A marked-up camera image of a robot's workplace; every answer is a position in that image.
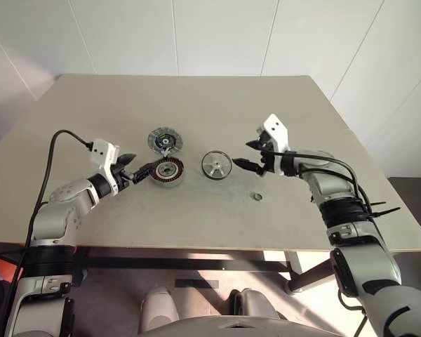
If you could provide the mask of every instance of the table top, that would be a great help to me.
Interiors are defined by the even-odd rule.
[[[175,154],[184,181],[171,189],[146,179],[104,198],[78,230],[78,245],[327,251],[330,244],[307,184],[233,166],[223,180],[201,171],[211,150],[258,161],[245,146],[275,113],[295,150],[324,150],[351,166],[370,200],[398,212],[377,220],[391,251],[421,251],[421,227],[356,136],[310,77],[139,77],[65,75],[0,142],[0,242],[23,242],[43,178],[51,136],[61,128],[83,139],[120,145],[138,156],[159,155],[150,131],[168,126],[184,141]],[[56,187],[94,174],[89,152],[61,136],[46,198]],[[262,201],[251,195],[258,192]]]

